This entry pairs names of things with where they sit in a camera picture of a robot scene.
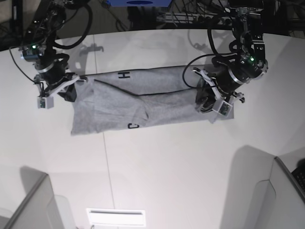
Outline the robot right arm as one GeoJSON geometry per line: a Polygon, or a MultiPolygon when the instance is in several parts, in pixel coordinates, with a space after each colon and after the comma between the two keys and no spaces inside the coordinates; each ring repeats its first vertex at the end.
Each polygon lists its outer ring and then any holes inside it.
{"type": "Polygon", "coordinates": [[[93,12],[86,0],[42,0],[28,26],[19,51],[25,61],[33,63],[37,75],[32,82],[39,90],[39,107],[45,108],[47,99],[58,94],[67,102],[75,102],[75,83],[84,81],[76,73],[68,73],[69,55],[58,53],[57,49],[70,50],[80,45],[89,34],[93,12]],[[69,21],[66,10],[78,11],[84,8],[88,21],[82,36],[71,45],[56,42],[57,31],[69,21]]]}

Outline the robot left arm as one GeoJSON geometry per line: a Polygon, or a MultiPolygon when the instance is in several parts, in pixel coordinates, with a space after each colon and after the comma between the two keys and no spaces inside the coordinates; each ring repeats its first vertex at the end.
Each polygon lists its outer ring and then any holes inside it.
{"type": "Polygon", "coordinates": [[[196,96],[200,113],[228,116],[236,100],[245,102],[244,94],[237,89],[267,72],[261,19],[263,9],[261,0],[230,0],[223,13],[210,19],[207,34],[213,52],[211,61],[217,71],[193,68],[193,72],[200,76],[196,96]],[[230,20],[235,38],[229,44],[228,54],[216,50],[212,36],[212,27],[223,18],[230,20]]]}

